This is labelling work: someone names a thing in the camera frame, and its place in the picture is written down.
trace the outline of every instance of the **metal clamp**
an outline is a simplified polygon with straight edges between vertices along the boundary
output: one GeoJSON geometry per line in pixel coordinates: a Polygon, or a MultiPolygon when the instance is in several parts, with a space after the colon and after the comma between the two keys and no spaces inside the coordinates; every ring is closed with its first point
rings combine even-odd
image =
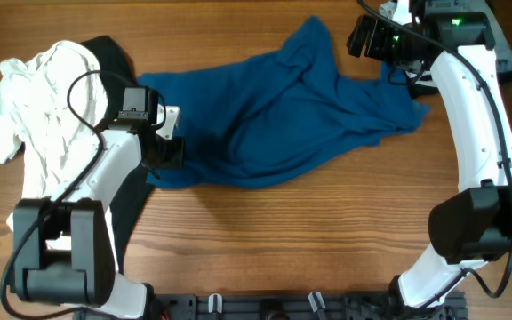
{"type": "MultiPolygon", "coordinates": [[[[181,111],[179,107],[167,106],[165,110],[165,124],[163,127],[156,130],[156,134],[163,139],[171,140],[173,138],[173,131],[179,128],[181,119],[181,111]]],[[[164,106],[157,105],[157,122],[161,123],[164,120],[164,106]]]]}
{"type": "Polygon", "coordinates": [[[209,297],[209,313],[221,314],[222,313],[222,296],[218,293],[213,293],[209,297]]]}
{"type": "Polygon", "coordinates": [[[311,309],[317,315],[318,320],[327,320],[325,314],[325,301],[320,292],[312,292],[308,296],[311,309]]]}

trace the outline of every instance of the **black cloth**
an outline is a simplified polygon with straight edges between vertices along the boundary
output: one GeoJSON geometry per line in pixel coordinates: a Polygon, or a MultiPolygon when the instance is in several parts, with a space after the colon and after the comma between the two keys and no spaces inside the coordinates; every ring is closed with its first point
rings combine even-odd
{"type": "MultiPolygon", "coordinates": [[[[130,63],[122,49],[109,36],[99,36],[81,43],[90,50],[100,63],[101,70],[116,72],[136,84],[130,63]]],[[[113,118],[122,110],[125,85],[111,76],[100,75],[108,96],[108,108],[104,118],[113,118]]],[[[120,273],[124,272],[125,249],[130,241],[133,227],[141,215],[143,206],[154,186],[146,183],[148,171],[139,165],[125,178],[117,190],[110,210],[112,211],[112,229],[116,246],[117,263],[120,273]]]]}

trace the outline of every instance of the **wooden table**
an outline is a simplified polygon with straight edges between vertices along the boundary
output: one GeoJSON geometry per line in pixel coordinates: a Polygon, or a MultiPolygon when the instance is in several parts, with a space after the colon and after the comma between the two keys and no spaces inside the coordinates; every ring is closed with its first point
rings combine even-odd
{"type": "MultiPolygon", "coordinates": [[[[347,56],[347,37],[364,14],[354,1],[114,2],[0,5],[0,61],[29,60],[62,39],[111,35],[137,75],[207,68],[275,50],[315,14],[332,34],[344,75],[374,78],[380,70],[374,60],[347,56]]],[[[512,43],[512,1],[496,3],[512,43]]],[[[512,123],[512,84],[502,91],[512,123]]],[[[126,275],[158,293],[384,290],[428,245],[429,211],[457,192],[443,102],[420,101],[432,111],[416,133],[352,151],[282,186],[157,190],[132,236],[126,275]]],[[[20,198],[22,166],[20,158],[0,164],[0,276],[12,246],[4,221],[20,198]]],[[[489,284],[497,285],[503,267],[501,260],[483,268],[489,284]]],[[[488,299],[472,278],[461,289],[471,319],[512,319],[512,279],[499,300],[488,299]]]]}

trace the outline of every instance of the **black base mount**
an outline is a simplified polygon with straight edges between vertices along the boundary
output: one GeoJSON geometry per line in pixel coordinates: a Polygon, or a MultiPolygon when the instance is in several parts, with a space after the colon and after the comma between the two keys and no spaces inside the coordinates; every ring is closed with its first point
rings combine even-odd
{"type": "MultiPolygon", "coordinates": [[[[157,295],[167,320],[389,320],[387,310],[377,301],[388,300],[388,292],[351,292],[323,296],[323,312],[310,304],[309,296],[256,296],[220,298],[221,312],[216,299],[193,294],[157,295]]],[[[102,317],[76,315],[75,319],[103,320],[102,317]]],[[[464,292],[451,292],[445,303],[424,316],[412,320],[468,320],[464,292]]]]}

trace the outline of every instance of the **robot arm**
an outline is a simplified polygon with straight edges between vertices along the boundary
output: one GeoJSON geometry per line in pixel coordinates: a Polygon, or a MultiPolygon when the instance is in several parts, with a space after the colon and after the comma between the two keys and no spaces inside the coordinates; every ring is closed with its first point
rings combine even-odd
{"type": "MultiPolygon", "coordinates": [[[[149,305],[156,301],[152,290],[115,271],[114,237],[104,208],[136,166],[181,167],[183,140],[172,139],[179,114],[179,108],[158,106],[156,92],[148,88],[126,88],[123,110],[101,133],[104,151],[99,160],[19,252],[12,292],[23,301],[85,306],[120,319],[155,318],[148,315],[149,305]],[[171,112],[157,119],[159,108],[171,112]],[[152,126],[156,119],[163,124],[159,128],[152,126]],[[69,243],[70,250],[52,250],[46,245],[57,238],[69,243]]],[[[60,185],[51,199],[23,199],[16,205],[15,247],[69,183],[60,185]]]]}
{"type": "MultiPolygon", "coordinates": [[[[456,3],[459,4],[444,0],[439,4],[454,8],[456,3]]],[[[418,9],[431,5],[424,0],[409,4],[418,9]]],[[[381,20],[359,18],[349,37],[351,55],[360,56],[366,44],[368,57],[405,71],[417,68],[413,73],[429,73],[444,99],[452,128],[460,193],[432,210],[428,224],[431,244],[411,269],[391,283],[391,291],[396,291],[404,309],[412,310],[441,305],[445,294],[463,280],[466,270],[476,270],[511,252],[512,183],[508,186],[498,128],[502,128],[511,175],[512,132],[497,82],[495,43],[484,13],[441,12],[422,14],[418,19],[424,10],[410,12],[409,4],[398,0],[392,20],[431,36],[447,48],[456,48],[483,78],[493,100],[486,97],[484,83],[477,81],[459,57],[441,52],[381,20]],[[410,25],[411,13],[420,24],[410,25]],[[492,103],[499,122],[493,115],[492,103]]]]}

